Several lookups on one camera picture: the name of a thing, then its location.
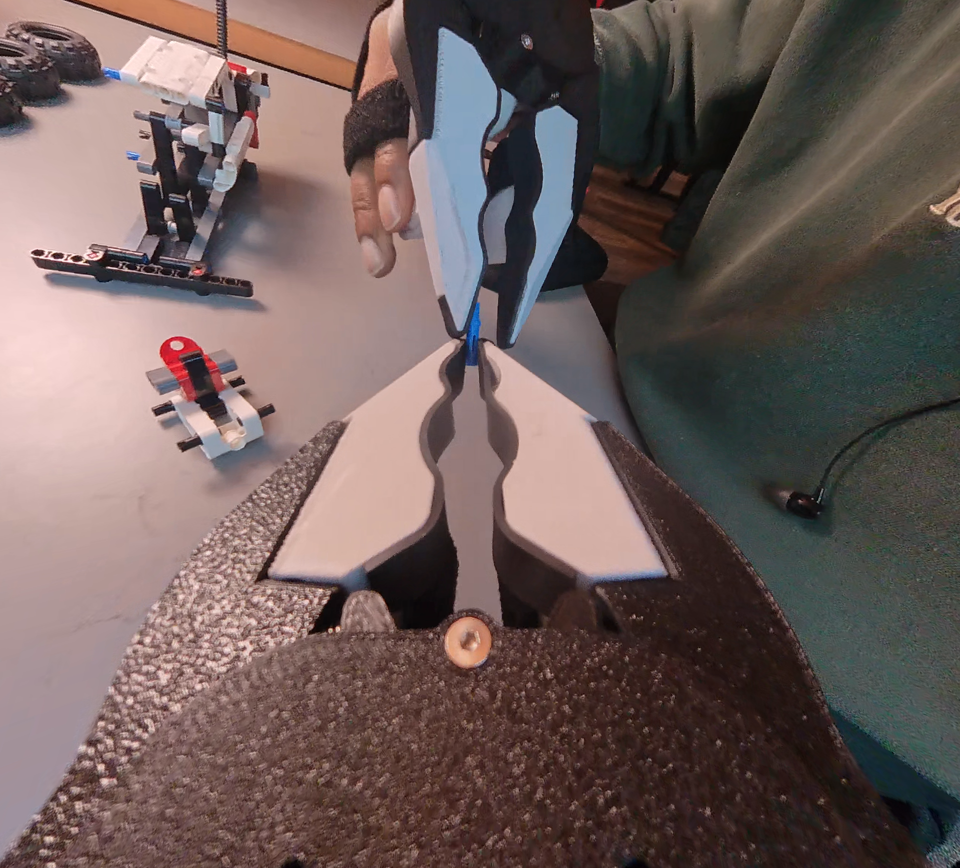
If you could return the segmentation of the person's green sweatshirt torso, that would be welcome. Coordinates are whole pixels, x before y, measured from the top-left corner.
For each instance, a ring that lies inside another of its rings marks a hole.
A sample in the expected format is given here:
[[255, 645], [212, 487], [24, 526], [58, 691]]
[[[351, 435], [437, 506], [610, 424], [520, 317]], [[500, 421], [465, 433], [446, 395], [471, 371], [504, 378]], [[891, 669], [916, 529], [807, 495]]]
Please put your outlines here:
[[774, 72], [692, 243], [632, 285], [617, 352], [660, 467], [784, 610], [864, 768], [958, 802], [958, 59]]

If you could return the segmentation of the person's right forearm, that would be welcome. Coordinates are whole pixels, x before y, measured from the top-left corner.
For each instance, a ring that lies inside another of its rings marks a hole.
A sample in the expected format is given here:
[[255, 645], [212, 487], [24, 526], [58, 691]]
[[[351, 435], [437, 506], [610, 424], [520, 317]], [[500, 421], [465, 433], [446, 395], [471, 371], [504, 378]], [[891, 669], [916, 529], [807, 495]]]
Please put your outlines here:
[[724, 177], [705, 235], [958, 205], [959, 0], [674, 0], [594, 15], [601, 158]]

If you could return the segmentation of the small red white brick assembly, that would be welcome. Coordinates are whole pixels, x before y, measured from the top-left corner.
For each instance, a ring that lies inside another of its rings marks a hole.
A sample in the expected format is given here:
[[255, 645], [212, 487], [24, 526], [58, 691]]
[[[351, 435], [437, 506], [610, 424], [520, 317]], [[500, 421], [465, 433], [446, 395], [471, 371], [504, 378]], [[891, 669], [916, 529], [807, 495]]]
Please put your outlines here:
[[163, 398], [151, 408], [156, 418], [175, 414], [187, 430], [180, 451], [199, 449], [210, 461], [263, 437], [263, 420], [276, 408], [251, 403], [245, 379], [228, 352], [204, 351], [186, 336], [173, 336], [159, 349], [163, 366], [149, 370], [150, 384]]

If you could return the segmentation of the person's right hand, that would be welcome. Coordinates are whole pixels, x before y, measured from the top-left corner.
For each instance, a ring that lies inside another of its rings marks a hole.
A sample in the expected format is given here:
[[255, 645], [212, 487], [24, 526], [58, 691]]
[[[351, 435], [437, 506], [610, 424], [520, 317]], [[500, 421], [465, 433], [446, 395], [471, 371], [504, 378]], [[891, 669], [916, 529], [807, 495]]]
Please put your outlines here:
[[415, 195], [409, 170], [410, 103], [391, 55], [390, 7], [384, 0], [367, 23], [343, 123], [357, 240], [367, 272], [390, 274], [395, 236], [407, 228]]

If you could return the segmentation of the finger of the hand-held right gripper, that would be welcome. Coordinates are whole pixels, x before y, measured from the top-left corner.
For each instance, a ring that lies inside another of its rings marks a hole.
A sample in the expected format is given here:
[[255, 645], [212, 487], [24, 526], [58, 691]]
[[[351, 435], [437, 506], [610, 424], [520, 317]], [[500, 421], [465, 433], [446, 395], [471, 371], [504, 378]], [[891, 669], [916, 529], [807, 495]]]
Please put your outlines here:
[[438, 30], [433, 133], [410, 155], [416, 212], [444, 326], [470, 326], [486, 270], [481, 218], [488, 200], [482, 151], [499, 115], [499, 92], [478, 52]]
[[578, 123], [560, 106], [530, 115], [494, 147], [482, 221], [498, 294], [496, 342], [513, 346], [570, 227]]

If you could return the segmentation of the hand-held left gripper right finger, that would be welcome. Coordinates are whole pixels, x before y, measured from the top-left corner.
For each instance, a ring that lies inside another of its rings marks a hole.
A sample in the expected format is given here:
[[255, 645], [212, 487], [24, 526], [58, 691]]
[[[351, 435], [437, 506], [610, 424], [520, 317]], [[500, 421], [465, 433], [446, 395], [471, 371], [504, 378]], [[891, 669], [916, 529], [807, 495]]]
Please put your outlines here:
[[577, 585], [665, 577], [596, 418], [488, 341], [478, 362], [503, 465], [496, 517], [510, 542]]

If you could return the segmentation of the large toy brick model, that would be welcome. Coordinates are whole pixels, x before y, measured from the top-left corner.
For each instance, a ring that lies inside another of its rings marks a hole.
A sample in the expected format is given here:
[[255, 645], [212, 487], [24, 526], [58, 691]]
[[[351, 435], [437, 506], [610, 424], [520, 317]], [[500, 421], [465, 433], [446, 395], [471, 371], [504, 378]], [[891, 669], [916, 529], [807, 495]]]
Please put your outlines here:
[[217, 274], [209, 253], [227, 193], [257, 173], [247, 155], [259, 145], [259, 108], [270, 87], [265, 73], [229, 60], [228, 4], [215, 1], [216, 52], [150, 36], [121, 69], [102, 70], [163, 105], [134, 113], [149, 126], [153, 160], [127, 154], [145, 176], [139, 183], [142, 237], [127, 247], [93, 243], [84, 253], [34, 249], [30, 257], [40, 269], [203, 297], [253, 295], [246, 279]]

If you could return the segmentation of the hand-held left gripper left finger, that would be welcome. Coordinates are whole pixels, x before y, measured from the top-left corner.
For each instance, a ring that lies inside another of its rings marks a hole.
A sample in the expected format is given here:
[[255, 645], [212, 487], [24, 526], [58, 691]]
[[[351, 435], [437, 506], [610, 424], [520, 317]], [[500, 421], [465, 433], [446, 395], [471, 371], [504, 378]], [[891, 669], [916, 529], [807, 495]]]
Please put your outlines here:
[[448, 342], [346, 416], [270, 579], [367, 586], [378, 566], [436, 529], [438, 461], [453, 437], [465, 349]]

